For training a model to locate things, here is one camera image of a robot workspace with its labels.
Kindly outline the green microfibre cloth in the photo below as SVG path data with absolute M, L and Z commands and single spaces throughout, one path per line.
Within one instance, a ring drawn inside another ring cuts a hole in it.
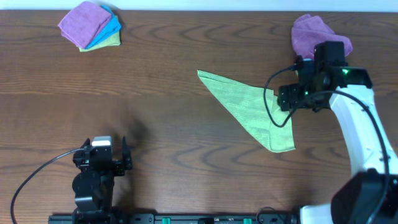
M 289 114 L 280 109 L 273 90 L 264 90 L 202 70 L 198 71 L 198 77 L 239 124 L 267 150 L 279 153 L 295 149 L 291 120 L 282 128 L 272 123 L 282 124 Z

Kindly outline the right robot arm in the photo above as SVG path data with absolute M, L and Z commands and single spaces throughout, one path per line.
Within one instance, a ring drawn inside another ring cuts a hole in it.
M 382 127 L 373 84 L 365 68 L 350 67 L 343 56 L 297 57 L 289 67 L 298 83 L 279 88 L 278 105 L 330 109 L 341 127 L 351 178 L 330 203 L 300 209 L 301 223 L 397 223 L 397 155 Z

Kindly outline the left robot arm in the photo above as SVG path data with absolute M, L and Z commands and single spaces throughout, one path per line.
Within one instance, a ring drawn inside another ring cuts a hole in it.
M 73 155 L 80 173 L 72 182 L 77 208 L 73 223 L 129 223 L 129 216 L 112 206 L 114 178 L 132 169 L 131 150 L 122 138 L 122 159 L 113 159 L 111 136 L 87 139 Z

